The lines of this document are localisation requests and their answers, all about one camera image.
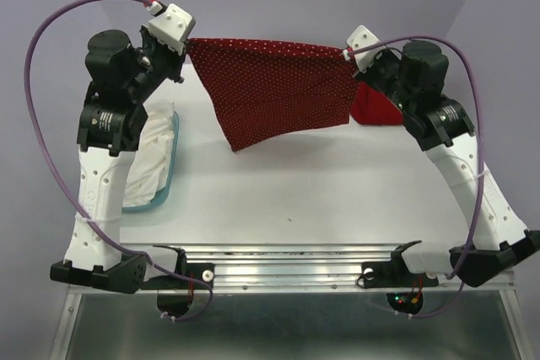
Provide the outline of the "red polka dot skirt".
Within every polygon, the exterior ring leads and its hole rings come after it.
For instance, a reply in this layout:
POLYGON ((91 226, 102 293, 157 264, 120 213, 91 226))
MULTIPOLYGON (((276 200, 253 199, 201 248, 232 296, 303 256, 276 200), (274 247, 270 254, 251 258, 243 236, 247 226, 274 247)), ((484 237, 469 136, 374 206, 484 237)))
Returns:
POLYGON ((192 38, 192 65, 232 151, 348 123, 354 66, 335 47, 279 40, 192 38))

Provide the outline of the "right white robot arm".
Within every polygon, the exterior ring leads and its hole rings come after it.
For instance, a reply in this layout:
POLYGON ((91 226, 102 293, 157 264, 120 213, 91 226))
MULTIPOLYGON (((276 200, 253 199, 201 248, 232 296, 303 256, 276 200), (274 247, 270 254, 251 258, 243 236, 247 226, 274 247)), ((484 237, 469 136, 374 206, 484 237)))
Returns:
POLYGON ((434 43, 411 40, 398 52, 377 38, 351 40, 346 58, 355 78, 383 94, 402 113, 406 131, 440 171, 469 225, 465 244, 413 241, 372 267, 366 287, 406 287, 417 275, 458 277, 469 287, 487 281, 539 251, 539 233, 513 212, 483 158, 480 126, 443 93, 449 60, 434 43))

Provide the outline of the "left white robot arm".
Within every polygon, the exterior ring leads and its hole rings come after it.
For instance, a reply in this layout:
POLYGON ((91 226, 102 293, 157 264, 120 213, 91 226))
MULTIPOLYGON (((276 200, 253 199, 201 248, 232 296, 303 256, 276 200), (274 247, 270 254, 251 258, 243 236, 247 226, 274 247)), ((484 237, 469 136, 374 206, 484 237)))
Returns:
POLYGON ((121 30, 88 41, 90 82, 77 133, 79 208, 67 252, 51 265, 55 282, 126 294, 143 285, 148 255, 119 244, 125 187, 148 119, 143 104, 165 80, 180 78, 185 55, 147 27, 140 35, 139 47, 121 30))

